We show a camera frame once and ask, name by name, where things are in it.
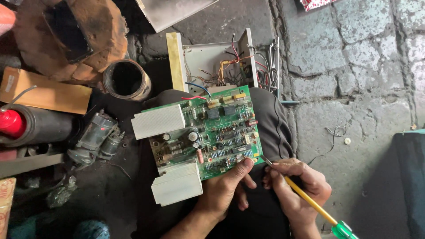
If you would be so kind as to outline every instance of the fingernail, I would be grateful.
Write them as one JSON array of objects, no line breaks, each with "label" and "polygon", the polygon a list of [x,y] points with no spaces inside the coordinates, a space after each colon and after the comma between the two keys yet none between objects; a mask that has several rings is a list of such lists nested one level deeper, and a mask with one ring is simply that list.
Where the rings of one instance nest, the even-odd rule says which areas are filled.
[{"label": "fingernail", "polygon": [[245,159],[243,160],[243,164],[244,164],[245,166],[247,166],[247,167],[251,167],[251,166],[253,166],[253,165],[254,165],[254,161],[253,161],[252,159],[250,159],[250,158],[245,158]]},{"label": "fingernail", "polygon": [[277,176],[279,176],[279,172],[277,172],[276,170],[272,170],[271,172],[270,172],[270,176],[272,177],[272,178],[276,178]]}]

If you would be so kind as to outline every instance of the hand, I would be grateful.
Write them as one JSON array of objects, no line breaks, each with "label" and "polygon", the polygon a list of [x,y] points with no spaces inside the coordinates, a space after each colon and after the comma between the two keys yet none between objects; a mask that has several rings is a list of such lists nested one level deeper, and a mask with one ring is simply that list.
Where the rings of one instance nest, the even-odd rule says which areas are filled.
[{"label": "hand", "polygon": [[199,197],[195,210],[207,212],[217,218],[218,221],[221,221],[226,217],[227,209],[233,199],[235,190],[238,191],[239,208],[241,206],[243,206],[244,210],[248,208],[247,196],[239,183],[243,180],[248,187],[257,187],[248,175],[253,166],[254,161],[250,158],[245,158],[224,175],[205,180],[203,182],[204,194]]},{"label": "hand", "polygon": [[325,176],[296,158],[275,161],[272,168],[266,167],[265,170],[267,175],[263,178],[264,188],[273,187],[291,226],[305,228],[315,225],[316,210],[292,191],[283,175],[299,176],[303,181],[304,191],[320,206],[325,204],[332,190]]}]

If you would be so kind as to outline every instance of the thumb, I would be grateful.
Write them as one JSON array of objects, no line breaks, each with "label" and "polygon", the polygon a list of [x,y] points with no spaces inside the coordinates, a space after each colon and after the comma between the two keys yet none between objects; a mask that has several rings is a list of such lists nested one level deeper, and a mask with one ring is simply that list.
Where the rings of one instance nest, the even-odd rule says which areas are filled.
[{"label": "thumb", "polygon": [[270,171],[270,177],[272,178],[273,190],[278,196],[283,208],[291,208],[299,202],[299,196],[292,191],[291,186],[288,185],[279,171],[272,169]]},{"label": "thumb", "polygon": [[234,168],[224,174],[224,180],[231,188],[236,188],[238,183],[251,171],[253,167],[254,161],[250,158],[245,158]]}]

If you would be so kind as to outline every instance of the black pants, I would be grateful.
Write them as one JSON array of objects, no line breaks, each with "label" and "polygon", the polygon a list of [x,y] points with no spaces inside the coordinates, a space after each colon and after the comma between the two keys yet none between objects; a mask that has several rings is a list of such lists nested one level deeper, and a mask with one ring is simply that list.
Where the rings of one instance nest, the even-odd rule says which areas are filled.
[{"label": "black pants", "polygon": [[[292,136],[279,100],[271,93],[260,88],[249,89],[258,120],[258,132],[263,154],[270,161],[293,156]],[[191,97],[189,93],[168,90],[144,103],[144,108],[153,108],[181,101],[182,97]],[[138,221],[135,238],[159,238],[182,220],[192,209],[197,198],[184,200],[165,207],[155,204],[150,186],[158,177],[155,161],[148,140],[141,142],[141,169],[137,180]],[[273,190],[265,190],[261,181],[265,163],[255,165],[249,173],[257,183],[256,189],[245,187],[249,208],[240,211],[232,203],[225,220],[208,235],[208,238],[289,238],[289,223],[282,213],[279,201]]]}]

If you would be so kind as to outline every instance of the white heat sink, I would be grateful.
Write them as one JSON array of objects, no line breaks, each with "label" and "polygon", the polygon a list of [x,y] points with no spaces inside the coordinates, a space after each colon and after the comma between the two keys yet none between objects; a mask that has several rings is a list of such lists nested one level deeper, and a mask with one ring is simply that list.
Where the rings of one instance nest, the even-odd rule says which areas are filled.
[{"label": "white heat sink", "polygon": [[191,162],[171,167],[166,174],[155,178],[151,188],[155,202],[162,207],[201,195],[198,165]]},{"label": "white heat sink", "polygon": [[164,134],[186,126],[180,105],[141,112],[131,120],[136,139]]}]

